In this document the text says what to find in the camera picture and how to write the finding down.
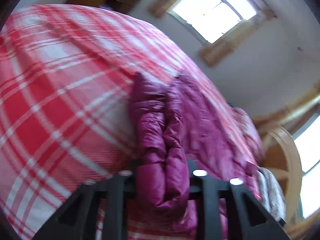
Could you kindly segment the magenta down jacket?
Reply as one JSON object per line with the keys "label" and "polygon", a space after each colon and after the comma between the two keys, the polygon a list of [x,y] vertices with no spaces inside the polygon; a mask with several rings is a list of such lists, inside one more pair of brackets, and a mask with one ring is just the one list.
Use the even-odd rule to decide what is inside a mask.
{"label": "magenta down jacket", "polygon": [[195,235],[188,159],[213,178],[242,179],[260,196],[256,165],[233,141],[222,115],[193,77],[180,74],[164,84],[138,73],[129,113],[137,139],[137,201],[145,222],[175,235]]}

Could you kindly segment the beige curtain near headboard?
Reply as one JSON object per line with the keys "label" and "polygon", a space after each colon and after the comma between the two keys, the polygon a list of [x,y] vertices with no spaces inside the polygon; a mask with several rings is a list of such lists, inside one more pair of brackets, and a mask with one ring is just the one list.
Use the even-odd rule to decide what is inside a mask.
{"label": "beige curtain near headboard", "polygon": [[289,103],[281,109],[267,115],[256,116],[252,119],[259,133],[266,133],[272,128],[283,126],[319,104],[319,81],[295,102]]}

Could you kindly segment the right beige curtain far window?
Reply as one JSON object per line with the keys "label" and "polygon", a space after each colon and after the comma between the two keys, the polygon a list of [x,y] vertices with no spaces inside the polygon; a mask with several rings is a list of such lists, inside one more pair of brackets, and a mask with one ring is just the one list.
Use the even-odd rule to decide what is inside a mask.
{"label": "right beige curtain far window", "polygon": [[208,67],[215,67],[226,56],[252,36],[264,23],[278,18],[270,8],[258,11],[249,20],[242,20],[235,27],[221,36],[214,43],[207,45],[199,51],[200,58]]}

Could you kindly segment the wooden bed headboard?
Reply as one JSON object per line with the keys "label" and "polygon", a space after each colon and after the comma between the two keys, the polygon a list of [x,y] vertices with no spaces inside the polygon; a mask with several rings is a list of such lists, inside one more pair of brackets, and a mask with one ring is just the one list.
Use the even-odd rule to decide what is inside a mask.
{"label": "wooden bed headboard", "polygon": [[263,149],[265,159],[260,166],[269,169],[281,186],[286,205],[285,229],[288,229],[299,206],[303,176],[300,155],[293,137],[281,126],[263,135]]}

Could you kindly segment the pink folded quilt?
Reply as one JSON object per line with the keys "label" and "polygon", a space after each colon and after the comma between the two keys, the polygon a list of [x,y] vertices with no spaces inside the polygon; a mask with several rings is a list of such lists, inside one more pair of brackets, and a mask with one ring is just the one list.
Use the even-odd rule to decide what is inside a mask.
{"label": "pink folded quilt", "polygon": [[263,150],[262,140],[252,119],[239,107],[232,107],[232,111],[249,152],[255,162],[260,165],[265,159],[265,152]]}

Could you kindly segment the red plaid bed sheet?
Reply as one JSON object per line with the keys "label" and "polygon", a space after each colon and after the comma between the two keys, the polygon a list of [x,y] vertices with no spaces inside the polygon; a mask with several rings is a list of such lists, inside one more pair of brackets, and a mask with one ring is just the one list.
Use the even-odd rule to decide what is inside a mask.
{"label": "red plaid bed sheet", "polygon": [[[82,183],[137,168],[129,113],[135,76],[193,77],[227,131],[258,167],[230,106],[200,68],[155,26],[80,5],[32,5],[1,31],[1,209],[31,239]],[[157,229],[130,204],[131,239],[193,238]]]}

